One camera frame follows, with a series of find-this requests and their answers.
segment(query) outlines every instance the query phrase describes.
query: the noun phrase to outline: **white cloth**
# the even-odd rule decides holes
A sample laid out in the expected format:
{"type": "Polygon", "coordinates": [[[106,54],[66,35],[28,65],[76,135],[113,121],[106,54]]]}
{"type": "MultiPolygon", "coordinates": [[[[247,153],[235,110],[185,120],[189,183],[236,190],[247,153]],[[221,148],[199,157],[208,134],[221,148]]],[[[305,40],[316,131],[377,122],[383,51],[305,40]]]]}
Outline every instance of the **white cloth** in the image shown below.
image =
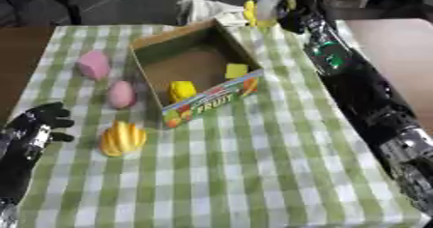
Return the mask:
{"type": "Polygon", "coordinates": [[[244,18],[244,8],[211,0],[181,0],[177,3],[179,25],[218,19],[224,26],[239,27],[248,24],[244,18]]]}

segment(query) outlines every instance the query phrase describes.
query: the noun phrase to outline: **fruit box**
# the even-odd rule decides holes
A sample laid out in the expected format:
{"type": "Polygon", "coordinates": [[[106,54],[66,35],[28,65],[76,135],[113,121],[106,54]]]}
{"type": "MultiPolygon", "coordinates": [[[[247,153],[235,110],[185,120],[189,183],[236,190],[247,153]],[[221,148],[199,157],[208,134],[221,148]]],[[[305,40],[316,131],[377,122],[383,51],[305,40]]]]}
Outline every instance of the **fruit box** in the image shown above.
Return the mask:
{"type": "Polygon", "coordinates": [[[256,92],[263,75],[259,64],[216,20],[139,38],[130,50],[169,128],[256,92]],[[226,79],[228,63],[246,64],[248,73],[226,79]],[[172,81],[192,81],[197,95],[170,103],[172,81]]]}

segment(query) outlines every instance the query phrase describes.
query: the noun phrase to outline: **table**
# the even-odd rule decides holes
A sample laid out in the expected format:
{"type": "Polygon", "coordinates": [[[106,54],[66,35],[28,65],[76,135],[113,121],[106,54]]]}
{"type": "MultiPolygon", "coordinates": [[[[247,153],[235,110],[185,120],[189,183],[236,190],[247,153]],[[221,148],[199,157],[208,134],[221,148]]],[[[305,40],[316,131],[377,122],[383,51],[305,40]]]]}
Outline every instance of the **table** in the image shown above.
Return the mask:
{"type": "Polygon", "coordinates": [[[0,125],[4,124],[25,88],[53,28],[0,29],[0,86],[4,98],[0,103],[0,125]]]}
{"type": "Polygon", "coordinates": [[[421,19],[352,20],[363,52],[433,135],[433,26],[421,19]]]}
{"type": "Polygon", "coordinates": [[[113,119],[143,126],[143,113],[152,110],[136,105],[115,112],[101,92],[110,81],[125,77],[125,47],[132,37],[168,29],[56,30],[15,112],[64,100],[77,121],[69,132],[79,136],[74,143],[45,151],[20,207],[20,227],[377,226],[426,221],[385,181],[368,149],[341,120],[298,39],[277,28],[268,36],[248,28],[234,31],[265,68],[266,81],[257,95],[187,126],[149,129],[149,142],[138,154],[103,157],[95,150],[97,137],[113,119]],[[73,71],[76,58],[91,48],[105,49],[113,59],[112,75],[101,83],[73,71]]]}

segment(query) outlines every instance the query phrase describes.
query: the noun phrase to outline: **yellow cube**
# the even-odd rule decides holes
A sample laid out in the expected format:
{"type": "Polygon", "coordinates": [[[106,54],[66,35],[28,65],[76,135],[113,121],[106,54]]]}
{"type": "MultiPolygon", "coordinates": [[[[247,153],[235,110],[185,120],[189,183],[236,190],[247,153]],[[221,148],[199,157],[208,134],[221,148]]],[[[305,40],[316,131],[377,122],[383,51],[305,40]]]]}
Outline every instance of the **yellow cube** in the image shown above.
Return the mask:
{"type": "Polygon", "coordinates": [[[248,65],[246,64],[227,64],[227,71],[225,72],[225,78],[233,79],[242,77],[248,73],[248,65]]]}
{"type": "Polygon", "coordinates": [[[192,96],[195,96],[197,91],[191,81],[173,81],[168,89],[168,96],[171,102],[179,102],[192,96]]]}

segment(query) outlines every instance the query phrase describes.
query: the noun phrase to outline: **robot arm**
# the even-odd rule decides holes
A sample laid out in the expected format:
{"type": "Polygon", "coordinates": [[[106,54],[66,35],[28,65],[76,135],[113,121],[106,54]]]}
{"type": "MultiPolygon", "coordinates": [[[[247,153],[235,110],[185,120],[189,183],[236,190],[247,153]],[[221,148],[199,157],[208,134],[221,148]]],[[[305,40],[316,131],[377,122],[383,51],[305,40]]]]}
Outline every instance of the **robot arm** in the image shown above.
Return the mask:
{"type": "Polygon", "coordinates": [[[308,33],[304,52],[338,107],[413,206],[433,216],[433,140],[390,83],[342,40],[323,0],[268,2],[285,30],[308,33]]]}
{"type": "Polygon", "coordinates": [[[21,201],[32,170],[52,141],[70,142],[73,137],[56,128],[69,128],[70,111],[54,102],[27,110],[0,131],[0,228],[16,227],[16,205],[21,201]]]}

